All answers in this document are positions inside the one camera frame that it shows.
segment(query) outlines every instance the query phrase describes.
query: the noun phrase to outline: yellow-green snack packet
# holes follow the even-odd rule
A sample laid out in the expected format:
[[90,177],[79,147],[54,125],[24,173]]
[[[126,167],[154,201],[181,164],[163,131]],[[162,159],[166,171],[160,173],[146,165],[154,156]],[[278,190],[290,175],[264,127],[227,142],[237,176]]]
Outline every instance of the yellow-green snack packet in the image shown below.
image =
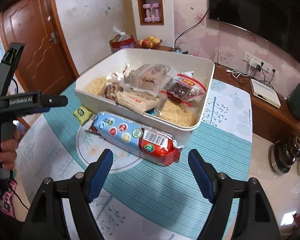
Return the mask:
[[84,106],[79,106],[79,108],[73,112],[73,115],[79,120],[80,125],[84,125],[92,116],[92,112]]

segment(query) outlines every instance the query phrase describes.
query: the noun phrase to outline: fruit bowl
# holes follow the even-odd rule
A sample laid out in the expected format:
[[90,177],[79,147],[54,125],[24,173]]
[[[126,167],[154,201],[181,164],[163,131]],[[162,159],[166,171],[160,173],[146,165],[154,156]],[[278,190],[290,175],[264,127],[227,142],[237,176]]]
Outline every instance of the fruit bowl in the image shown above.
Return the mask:
[[147,45],[147,46],[142,46],[142,45],[139,45],[135,42],[134,47],[137,48],[137,49],[158,49],[161,46],[161,43],[162,43],[162,40],[160,40],[160,42],[157,43],[157,44],[150,44],[150,45]]

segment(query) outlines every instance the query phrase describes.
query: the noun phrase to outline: metal bolt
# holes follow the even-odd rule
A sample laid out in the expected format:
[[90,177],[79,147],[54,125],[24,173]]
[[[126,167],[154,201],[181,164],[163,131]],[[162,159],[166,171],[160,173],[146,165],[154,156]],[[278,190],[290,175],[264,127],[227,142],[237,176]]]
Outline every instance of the metal bolt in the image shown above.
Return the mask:
[[52,181],[51,178],[45,178],[45,179],[43,180],[43,183],[48,185],[51,181]]
[[227,177],[227,175],[226,175],[225,173],[223,173],[223,172],[219,172],[219,173],[218,173],[218,177],[219,177],[220,179],[225,179],[225,178]]
[[258,184],[258,180],[256,178],[250,178],[249,181],[254,185]]
[[83,172],[77,172],[77,173],[75,174],[75,177],[76,177],[77,179],[81,179],[81,178],[83,178],[83,176],[84,176],[84,173],[83,173]]

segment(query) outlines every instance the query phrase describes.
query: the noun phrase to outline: white plug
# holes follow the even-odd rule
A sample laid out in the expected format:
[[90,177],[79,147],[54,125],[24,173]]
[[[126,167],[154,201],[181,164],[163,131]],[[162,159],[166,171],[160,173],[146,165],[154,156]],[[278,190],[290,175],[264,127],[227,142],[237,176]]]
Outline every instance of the white plug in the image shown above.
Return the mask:
[[258,62],[254,61],[253,59],[249,59],[248,64],[249,64],[249,66],[251,66],[251,67],[257,67]]

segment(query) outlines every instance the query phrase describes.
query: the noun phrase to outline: white plastic bin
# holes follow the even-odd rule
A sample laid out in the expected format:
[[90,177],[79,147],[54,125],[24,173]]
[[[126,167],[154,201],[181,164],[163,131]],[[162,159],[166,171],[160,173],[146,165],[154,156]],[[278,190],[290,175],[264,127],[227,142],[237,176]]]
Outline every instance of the white plastic bin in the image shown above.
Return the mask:
[[205,86],[207,94],[214,73],[214,63],[204,58],[161,50],[122,49],[91,67],[76,82],[74,93],[80,102],[91,111],[95,113],[108,111],[126,117],[135,122],[170,133],[175,136],[178,144],[187,145],[193,130],[200,125],[207,97],[202,101],[201,113],[196,124],[191,127],[182,127],[147,113],[144,115],[137,114],[124,106],[116,105],[114,101],[85,92],[93,79],[106,76],[110,72],[122,72],[126,63],[135,68],[139,67],[139,64],[165,64],[170,65],[180,73],[194,71],[194,78]]

